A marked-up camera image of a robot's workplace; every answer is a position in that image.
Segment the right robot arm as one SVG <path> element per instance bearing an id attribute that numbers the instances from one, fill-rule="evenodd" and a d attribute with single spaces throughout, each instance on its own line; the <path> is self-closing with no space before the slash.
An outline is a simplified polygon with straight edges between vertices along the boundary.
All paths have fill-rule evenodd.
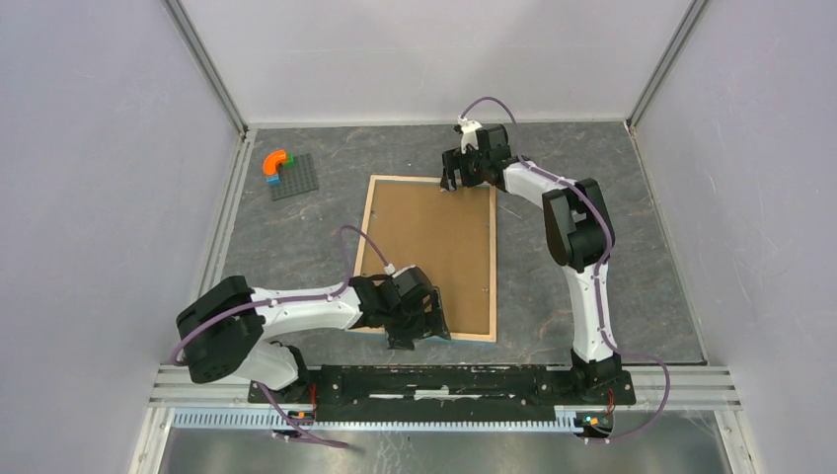
<path id="1" fill-rule="evenodd" d="M 513 155 L 501 124 L 459 118 L 454 129 L 460 143 L 442 155 L 444 190 L 488 184 L 542 210 L 548 250 L 570 290 L 571 393 L 583 403 L 598 401 L 622 370 L 607 297 L 615 234 L 598 183 L 561 177 Z"/>

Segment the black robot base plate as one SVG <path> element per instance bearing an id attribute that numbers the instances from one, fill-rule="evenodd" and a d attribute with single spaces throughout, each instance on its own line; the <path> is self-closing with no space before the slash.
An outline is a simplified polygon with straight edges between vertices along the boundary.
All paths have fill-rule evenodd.
<path id="1" fill-rule="evenodd" d="M 273 395 L 282 408 L 310 403 L 318 422 L 541 422 L 558 407 L 633 406 L 626 370 L 588 389 L 569 366 L 323 365 L 306 389 Z"/>

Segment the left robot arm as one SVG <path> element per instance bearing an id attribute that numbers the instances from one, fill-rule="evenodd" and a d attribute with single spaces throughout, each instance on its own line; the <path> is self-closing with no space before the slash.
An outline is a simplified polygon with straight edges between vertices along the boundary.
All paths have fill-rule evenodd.
<path id="1" fill-rule="evenodd" d="M 381 328 L 389 349 L 409 351 L 419 340 L 451 337 L 440 290 L 416 266 L 302 290 L 251 287 L 229 276 L 183 310 L 176 326 L 171 363 L 186 367 L 192 382 L 246 378 L 291 403 L 312 381 L 301 351 L 279 342 L 281 335 Z"/>

